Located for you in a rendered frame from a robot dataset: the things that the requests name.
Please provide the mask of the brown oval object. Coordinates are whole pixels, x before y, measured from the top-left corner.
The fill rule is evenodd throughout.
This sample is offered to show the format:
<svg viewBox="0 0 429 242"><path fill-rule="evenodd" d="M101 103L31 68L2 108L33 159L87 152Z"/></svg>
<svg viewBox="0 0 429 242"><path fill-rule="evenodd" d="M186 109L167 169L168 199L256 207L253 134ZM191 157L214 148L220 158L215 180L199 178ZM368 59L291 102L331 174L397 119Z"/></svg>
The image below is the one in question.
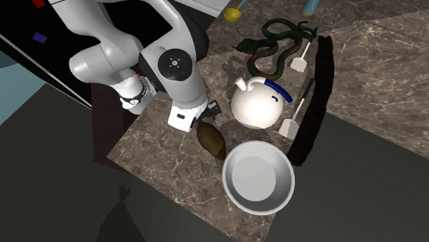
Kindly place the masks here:
<svg viewBox="0 0 429 242"><path fill-rule="evenodd" d="M212 124L200 121L197 125L197 139L200 145L218 160L226 158L226 141Z"/></svg>

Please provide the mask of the green toy snake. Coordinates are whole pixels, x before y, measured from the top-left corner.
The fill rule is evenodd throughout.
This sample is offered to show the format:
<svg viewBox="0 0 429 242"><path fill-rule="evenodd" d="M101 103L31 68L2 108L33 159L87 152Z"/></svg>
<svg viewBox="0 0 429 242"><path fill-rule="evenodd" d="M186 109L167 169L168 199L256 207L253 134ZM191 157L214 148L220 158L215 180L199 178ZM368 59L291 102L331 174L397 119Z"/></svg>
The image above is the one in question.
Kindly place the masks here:
<svg viewBox="0 0 429 242"><path fill-rule="evenodd" d="M269 31L268 27L275 23L286 25L289 29L279 33ZM260 76L272 81L278 80L284 73L287 57L295 54L303 46L304 39L312 41L317 37L318 28L308 27L306 26L307 23L308 21L293 23L292 21L284 18L270 19L261 27L261 31L265 38L245 38L237 46L233 46L233 48L238 52L250 55L250 58L247 61L247 70L253 77ZM271 74L261 71L256 66L256 61L273 56L277 53L279 49L278 41L284 39L291 39L293 41L293 45L279 54L275 63L275 71Z"/></svg>

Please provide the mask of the white round bowl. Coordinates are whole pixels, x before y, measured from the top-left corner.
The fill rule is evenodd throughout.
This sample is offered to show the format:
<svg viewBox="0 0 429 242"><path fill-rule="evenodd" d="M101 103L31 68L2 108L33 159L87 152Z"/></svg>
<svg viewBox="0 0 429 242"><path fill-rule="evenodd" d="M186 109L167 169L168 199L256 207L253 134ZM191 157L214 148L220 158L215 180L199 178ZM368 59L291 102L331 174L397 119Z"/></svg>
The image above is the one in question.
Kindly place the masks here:
<svg viewBox="0 0 429 242"><path fill-rule="evenodd" d="M296 178L287 156L273 144L247 141L227 155L223 187L230 200L252 215L272 215L293 196Z"/></svg>

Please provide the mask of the small white spatula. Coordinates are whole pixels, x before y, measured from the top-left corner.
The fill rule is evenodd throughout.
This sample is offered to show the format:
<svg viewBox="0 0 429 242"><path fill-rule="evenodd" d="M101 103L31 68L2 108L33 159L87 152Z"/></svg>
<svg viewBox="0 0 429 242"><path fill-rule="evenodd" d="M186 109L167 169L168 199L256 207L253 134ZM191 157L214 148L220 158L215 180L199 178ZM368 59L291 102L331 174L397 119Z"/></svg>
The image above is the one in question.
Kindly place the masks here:
<svg viewBox="0 0 429 242"><path fill-rule="evenodd" d="M309 49L309 46L311 45L311 41L308 41L307 45L305 46L305 49L302 51L302 54L299 57L295 57L292 59L290 63L290 67L297 72L303 73L307 66L307 61L305 60L305 55Z"/></svg>

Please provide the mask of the long black curved object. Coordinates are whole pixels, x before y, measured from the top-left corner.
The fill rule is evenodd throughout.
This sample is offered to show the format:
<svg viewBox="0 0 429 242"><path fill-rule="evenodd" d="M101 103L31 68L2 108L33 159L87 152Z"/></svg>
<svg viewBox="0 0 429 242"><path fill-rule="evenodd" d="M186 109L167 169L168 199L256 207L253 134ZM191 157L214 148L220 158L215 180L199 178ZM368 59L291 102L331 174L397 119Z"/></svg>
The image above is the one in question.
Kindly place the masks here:
<svg viewBox="0 0 429 242"><path fill-rule="evenodd" d="M320 131L327 112L327 103L333 90L335 63L331 36L318 37L318 51L315 59L315 87L296 137L288 150L287 158L293 166L302 166Z"/></svg>

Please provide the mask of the dark maroon robot stand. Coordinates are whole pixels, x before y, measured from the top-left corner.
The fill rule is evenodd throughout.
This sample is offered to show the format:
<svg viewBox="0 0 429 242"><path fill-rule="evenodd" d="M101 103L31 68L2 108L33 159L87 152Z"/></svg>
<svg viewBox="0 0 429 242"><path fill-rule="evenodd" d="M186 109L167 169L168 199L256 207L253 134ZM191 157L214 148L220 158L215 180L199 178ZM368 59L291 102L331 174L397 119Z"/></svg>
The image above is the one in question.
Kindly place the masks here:
<svg viewBox="0 0 429 242"><path fill-rule="evenodd" d="M106 85L91 84L91 105L94 162L127 172L107 156L138 115L123 109L118 94Z"/></svg>

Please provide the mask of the blue bottle with yellow base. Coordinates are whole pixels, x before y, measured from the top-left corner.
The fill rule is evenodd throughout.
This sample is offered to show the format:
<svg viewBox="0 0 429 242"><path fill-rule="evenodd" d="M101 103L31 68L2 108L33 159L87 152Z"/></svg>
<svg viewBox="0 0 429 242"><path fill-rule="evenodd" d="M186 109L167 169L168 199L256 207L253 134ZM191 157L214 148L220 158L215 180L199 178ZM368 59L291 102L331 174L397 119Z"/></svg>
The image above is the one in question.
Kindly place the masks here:
<svg viewBox="0 0 429 242"><path fill-rule="evenodd" d="M301 8L301 14L304 17L313 16L316 8L318 7L319 1L320 0L305 0Z"/></svg>

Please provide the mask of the black counter with pale edge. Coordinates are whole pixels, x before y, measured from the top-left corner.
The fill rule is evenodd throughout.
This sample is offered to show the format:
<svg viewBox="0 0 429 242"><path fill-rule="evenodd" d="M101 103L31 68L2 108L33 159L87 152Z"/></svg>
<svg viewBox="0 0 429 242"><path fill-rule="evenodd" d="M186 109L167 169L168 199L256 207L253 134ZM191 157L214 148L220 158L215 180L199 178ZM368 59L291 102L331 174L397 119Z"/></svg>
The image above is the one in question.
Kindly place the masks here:
<svg viewBox="0 0 429 242"><path fill-rule="evenodd" d="M38 8L32 0L0 0L0 50L47 84L86 107L91 106L91 85L69 70L69 59L99 43L94 37L70 32L48 0ZM125 0L103 3L113 25L150 45L172 27L148 3Z"/></svg>

